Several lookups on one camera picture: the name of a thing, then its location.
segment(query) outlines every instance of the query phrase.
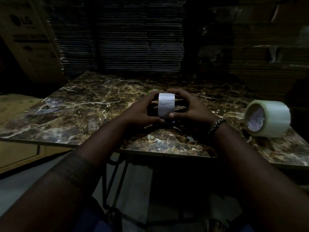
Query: marble tabletop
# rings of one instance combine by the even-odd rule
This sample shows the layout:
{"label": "marble tabletop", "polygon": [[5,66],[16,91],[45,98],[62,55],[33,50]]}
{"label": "marble tabletop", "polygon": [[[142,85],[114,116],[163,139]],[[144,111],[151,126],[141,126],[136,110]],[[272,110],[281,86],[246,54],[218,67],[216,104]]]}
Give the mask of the marble tabletop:
{"label": "marble tabletop", "polygon": [[[239,130],[270,163],[309,165],[309,145],[292,128],[280,138],[253,137],[245,131],[243,115],[255,96],[244,85],[174,74],[134,78],[133,75],[120,77],[85,72],[17,119],[3,125],[0,140],[76,147],[101,124],[144,97],[149,89],[167,88],[182,88],[198,96],[213,113],[225,117],[230,125]],[[144,133],[125,140],[119,151],[159,156],[214,157],[213,148],[198,141],[195,133],[196,130],[190,130],[179,122],[171,126],[149,127]]]}

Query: person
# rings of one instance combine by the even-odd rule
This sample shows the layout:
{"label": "person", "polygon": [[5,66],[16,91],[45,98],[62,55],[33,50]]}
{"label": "person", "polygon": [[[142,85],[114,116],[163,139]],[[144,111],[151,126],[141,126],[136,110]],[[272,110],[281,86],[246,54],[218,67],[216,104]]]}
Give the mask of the person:
{"label": "person", "polygon": [[[0,218],[1,231],[68,231],[79,219],[106,164],[125,132],[163,123],[146,113],[163,91],[135,102],[121,115],[103,124],[33,184]],[[212,127],[218,117],[196,96],[168,89],[188,103],[185,113],[171,113],[175,120]],[[226,122],[213,135],[218,158],[233,178],[237,197],[250,215],[255,231],[308,231],[309,198],[296,184],[269,164]]]}

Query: clear packing tape roll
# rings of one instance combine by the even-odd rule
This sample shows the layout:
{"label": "clear packing tape roll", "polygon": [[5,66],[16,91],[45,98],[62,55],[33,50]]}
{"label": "clear packing tape roll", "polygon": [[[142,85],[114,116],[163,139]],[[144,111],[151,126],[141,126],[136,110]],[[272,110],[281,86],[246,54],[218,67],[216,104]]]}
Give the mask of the clear packing tape roll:
{"label": "clear packing tape roll", "polygon": [[254,100],[246,109],[245,126],[252,136],[282,136],[291,123],[287,105],[278,101]]}
{"label": "clear packing tape roll", "polygon": [[175,110],[175,94],[159,93],[158,116],[169,119],[169,114]]}

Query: forearm tattoo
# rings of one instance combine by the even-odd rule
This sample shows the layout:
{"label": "forearm tattoo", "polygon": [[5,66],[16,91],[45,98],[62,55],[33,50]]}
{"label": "forearm tattoo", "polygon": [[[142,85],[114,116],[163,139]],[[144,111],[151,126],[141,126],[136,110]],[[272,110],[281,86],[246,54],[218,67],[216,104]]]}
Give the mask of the forearm tattoo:
{"label": "forearm tattoo", "polygon": [[92,189],[93,182],[100,176],[97,167],[75,153],[69,154],[52,167],[51,171],[82,189],[88,187]]}

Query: braided bracelet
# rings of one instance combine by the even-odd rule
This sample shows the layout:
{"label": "braided bracelet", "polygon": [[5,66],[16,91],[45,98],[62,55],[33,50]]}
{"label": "braided bracelet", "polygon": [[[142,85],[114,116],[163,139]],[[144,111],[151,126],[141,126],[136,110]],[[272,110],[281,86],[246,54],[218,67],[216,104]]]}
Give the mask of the braided bracelet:
{"label": "braided bracelet", "polygon": [[211,129],[208,131],[207,137],[208,138],[212,138],[214,133],[216,132],[216,130],[218,129],[218,127],[220,126],[220,124],[222,124],[223,122],[226,122],[225,118],[220,118],[212,127]]}

